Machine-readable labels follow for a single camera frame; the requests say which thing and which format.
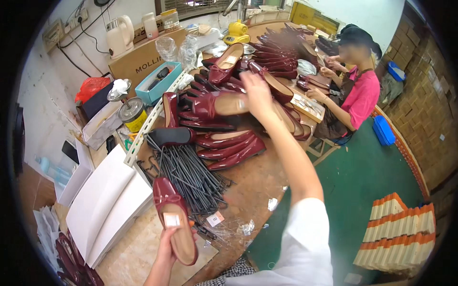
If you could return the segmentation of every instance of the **red plastic bag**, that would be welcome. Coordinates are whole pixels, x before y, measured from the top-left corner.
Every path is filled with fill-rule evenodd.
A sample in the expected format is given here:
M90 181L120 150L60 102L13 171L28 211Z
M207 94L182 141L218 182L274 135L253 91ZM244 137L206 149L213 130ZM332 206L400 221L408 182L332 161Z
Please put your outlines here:
M106 77L89 77L81 85L80 92L76 94L75 102L81 100L82 103L88 101L94 94L110 84L110 79Z

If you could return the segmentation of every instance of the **smartphone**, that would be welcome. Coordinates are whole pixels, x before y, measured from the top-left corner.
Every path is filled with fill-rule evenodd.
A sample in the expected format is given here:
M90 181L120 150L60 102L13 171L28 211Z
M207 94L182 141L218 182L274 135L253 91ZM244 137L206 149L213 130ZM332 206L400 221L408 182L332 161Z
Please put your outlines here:
M62 152L75 161L76 164L80 164L80 161L78 160L78 151L76 151L76 148L68 140L65 140L64 145L62 146Z

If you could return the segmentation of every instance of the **checkered fabric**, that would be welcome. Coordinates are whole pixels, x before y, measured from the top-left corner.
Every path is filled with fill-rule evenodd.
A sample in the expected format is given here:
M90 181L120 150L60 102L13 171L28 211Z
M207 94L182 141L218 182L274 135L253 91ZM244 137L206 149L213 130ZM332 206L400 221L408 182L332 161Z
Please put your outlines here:
M223 271L218 278L198 283L196 286L225 286L227 277L250 275L255 272L255 269L248 265L245 258L240 257L234 265Z

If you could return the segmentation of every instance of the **pink shirt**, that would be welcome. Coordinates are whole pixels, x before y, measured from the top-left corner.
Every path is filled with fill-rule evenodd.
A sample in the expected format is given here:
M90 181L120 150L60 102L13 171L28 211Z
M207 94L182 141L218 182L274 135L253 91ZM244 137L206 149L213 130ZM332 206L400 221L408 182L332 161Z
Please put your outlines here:
M355 66L350 70L350 79L354 81L358 72ZM380 83L373 70L369 70L361 75L354 83L350 94L343 102L341 108L351 116L351 124L358 129L366 120L377 104L380 95Z

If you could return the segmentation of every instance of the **yellow machine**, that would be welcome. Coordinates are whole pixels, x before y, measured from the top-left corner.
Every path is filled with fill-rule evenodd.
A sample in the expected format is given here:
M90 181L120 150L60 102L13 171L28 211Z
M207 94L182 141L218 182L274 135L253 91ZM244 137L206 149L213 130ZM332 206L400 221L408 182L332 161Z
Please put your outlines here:
M247 35L246 31L248 31L248 27L242 24L240 19L237 22L232 22L229 24L229 35L224 37L223 41L228 45L232 45L233 43L248 43L250 41L250 35Z

